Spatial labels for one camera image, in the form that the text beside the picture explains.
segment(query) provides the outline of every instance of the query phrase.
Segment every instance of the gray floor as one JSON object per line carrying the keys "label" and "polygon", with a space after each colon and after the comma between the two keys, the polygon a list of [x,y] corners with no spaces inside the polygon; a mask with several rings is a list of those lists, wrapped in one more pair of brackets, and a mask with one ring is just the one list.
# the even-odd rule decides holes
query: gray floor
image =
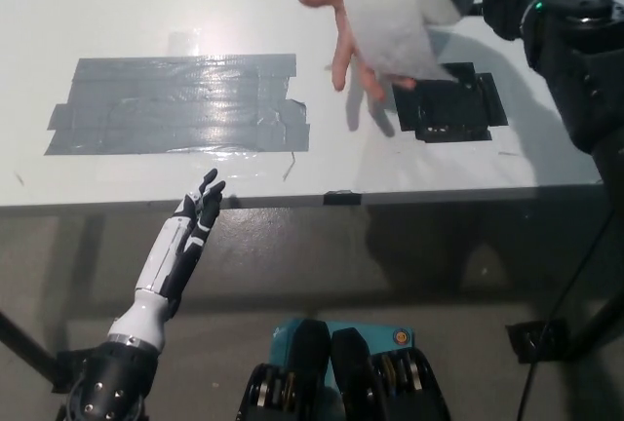
{"label": "gray floor", "polygon": [[[233,420],[291,316],[411,326],[455,420],[515,419],[527,368],[505,326],[547,313],[607,212],[598,195],[550,197],[225,211],[168,324],[151,419]],[[165,218],[0,220],[0,307],[50,349],[98,344]],[[616,226],[564,310],[574,327],[624,282]],[[0,367],[1,420],[54,419],[45,382],[4,347]],[[526,419],[624,419],[624,339],[582,364],[541,366]]]}

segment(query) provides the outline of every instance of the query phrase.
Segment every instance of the white paper towel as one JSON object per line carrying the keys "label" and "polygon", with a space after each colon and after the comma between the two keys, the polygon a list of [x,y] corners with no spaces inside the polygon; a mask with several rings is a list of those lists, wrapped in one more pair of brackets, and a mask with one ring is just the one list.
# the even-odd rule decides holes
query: white paper towel
{"label": "white paper towel", "polygon": [[365,63],[386,75],[453,80],[431,49],[427,24],[458,22],[473,0],[344,0]]}

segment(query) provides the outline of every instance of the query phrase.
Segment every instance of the metal stand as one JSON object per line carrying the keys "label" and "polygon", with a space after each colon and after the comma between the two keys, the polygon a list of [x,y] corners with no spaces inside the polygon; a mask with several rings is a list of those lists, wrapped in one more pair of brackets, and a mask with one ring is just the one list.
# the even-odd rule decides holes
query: metal stand
{"label": "metal stand", "polygon": [[66,351],[55,357],[0,311],[0,342],[52,384],[55,394],[68,394],[83,361],[92,350]]}
{"label": "metal stand", "polygon": [[624,289],[609,299],[599,313],[569,341],[563,359],[577,361],[586,356],[622,317],[624,317]]}

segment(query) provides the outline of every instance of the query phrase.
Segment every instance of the cable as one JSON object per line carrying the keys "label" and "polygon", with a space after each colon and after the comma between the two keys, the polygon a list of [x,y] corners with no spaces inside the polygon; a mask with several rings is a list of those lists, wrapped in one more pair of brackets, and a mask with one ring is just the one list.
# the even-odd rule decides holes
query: cable
{"label": "cable", "polygon": [[523,395],[520,398],[520,405],[518,406],[518,415],[516,417],[516,421],[522,421],[525,416],[525,409],[527,408],[528,396],[530,394],[530,389],[533,386],[533,380],[535,378],[535,371],[537,370],[537,365],[539,364],[539,359],[541,357],[541,354],[544,348],[544,340],[546,338],[546,334],[548,333],[548,329],[550,328],[550,324],[555,319],[555,316],[559,313],[559,310],[562,307],[562,304],[564,304],[564,301],[566,300],[567,295],[569,294],[569,292],[572,290],[572,288],[576,284],[576,280],[578,280],[578,277],[581,275],[581,273],[583,272],[583,270],[589,263],[590,258],[592,258],[592,255],[594,255],[594,252],[596,251],[596,247],[600,243],[601,238],[603,237],[603,234],[605,233],[606,228],[608,227],[612,219],[613,219],[613,210],[609,213],[608,217],[604,221],[603,226],[601,227],[598,234],[594,238],[594,241],[592,241],[592,244],[589,246],[589,249],[585,253],[585,256],[578,264],[578,267],[576,268],[576,271],[570,278],[569,282],[567,283],[567,285],[565,285],[565,288],[562,291],[559,298],[557,299],[557,301],[555,302],[553,309],[550,311],[548,319],[546,320],[546,325],[544,326],[542,333],[539,335],[539,341],[537,342],[537,348],[535,350],[535,359],[530,364],[530,368],[528,369],[528,374],[526,375],[525,387],[523,389]]}

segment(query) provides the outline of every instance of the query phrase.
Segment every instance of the white table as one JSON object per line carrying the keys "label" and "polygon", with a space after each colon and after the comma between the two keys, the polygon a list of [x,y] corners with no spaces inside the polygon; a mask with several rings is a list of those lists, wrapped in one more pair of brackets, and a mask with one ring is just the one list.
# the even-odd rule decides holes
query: white table
{"label": "white table", "polygon": [[[521,43],[499,40],[478,19],[437,35],[441,61],[492,72],[510,125],[492,129],[490,142],[425,144],[402,133],[393,113],[394,136],[384,134],[355,86],[351,97],[334,92],[332,12],[297,0],[0,0],[0,18],[3,209],[169,207],[212,167],[240,207],[321,205],[330,191],[361,193],[364,204],[526,197],[600,179],[569,142]],[[291,153],[43,156],[79,58],[167,56],[172,33],[193,31],[200,55],[296,54],[289,97],[307,105],[310,147],[295,153],[286,179]]]}

